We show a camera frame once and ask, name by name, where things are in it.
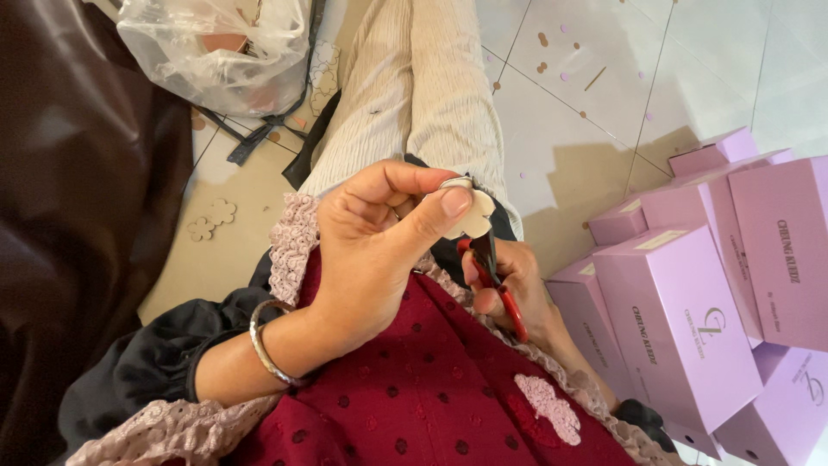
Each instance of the forearm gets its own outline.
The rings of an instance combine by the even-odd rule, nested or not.
[[[595,372],[595,369],[586,361],[575,342],[572,341],[557,306],[550,304],[549,307],[553,317],[546,325],[546,331],[533,338],[532,342],[554,358],[567,372],[583,371],[590,376],[598,384],[601,395],[604,396],[607,406],[609,406],[609,412],[614,413],[619,406],[618,398],[615,397],[612,389]]]
[[[350,351],[342,335],[322,325],[311,307],[297,309],[262,328],[262,342],[279,369],[302,377],[326,362]],[[250,333],[243,333],[210,348],[195,369],[195,393],[199,400],[236,405],[259,396],[285,390],[259,360]]]

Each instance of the scissors handle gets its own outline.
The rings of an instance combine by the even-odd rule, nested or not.
[[[460,258],[462,258],[465,252],[470,248],[471,240],[460,240],[457,242],[457,252],[460,254]],[[480,265],[476,256],[472,259],[472,264],[474,264],[474,267],[477,269],[480,283],[483,284],[483,287],[494,288],[497,290],[500,299],[503,301],[503,307],[506,308],[506,314],[508,314],[508,316],[512,319],[517,340],[521,343],[528,342],[529,332],[527,332],[526,326],[523,325],[523,315],[520,312],[518,303],[512,296],[512,292],[509,291],[508,286],[500,284],[500,280],[497,279],[497,277],[493,278],[489,274],[489,271]]]

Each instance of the wooden stick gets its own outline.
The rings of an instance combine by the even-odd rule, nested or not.
[[[599,71],[599,72],[598,72],[598,76],[601,76],[601,73],[603,73],[603,72],[604,72],[604,70],[606,70],[606,69],[607,69],[607,67],[606,67],[606,66],[605,66],[604,68],[602,68],[602,69],[601,69],[601,71]],[[584,91],[586,91],[587,89],[589,89],[589,88],[590,88],[590,86],[592,85],[592,83],[594,83],[594,82],[595,82],[595,80],[597,80],[597,79],[598,79],[598,76],[596,76],[596,77],[595,77],[595,79],[593,79],[593,80],[592,80],[592,82],[590,82],[590,83],[586,86],[586,88],[584,89]]]

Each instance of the pink lace flower appliqué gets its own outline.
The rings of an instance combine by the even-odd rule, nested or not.
[[[535,376],[517,374],[515,383],[532,408],[535,408],[535,419],[538,416],[547,418],[561,440],[572,446],[580,444],[578,416],[566,400],[558,399],[555,389],[549,382]]]

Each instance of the pant leg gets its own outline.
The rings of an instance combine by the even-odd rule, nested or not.
[[[473,175],[503,204],[522,240],[520,216],[506,197],[503,134],[484,73],[474,0],[413,0],[412,5],[408,152],[430,167]]]
[[[374,0],[368,8],[339,106],[299,192],[318,195],[371,163],[402,159],[411,131],[411,23],[412,0]]]

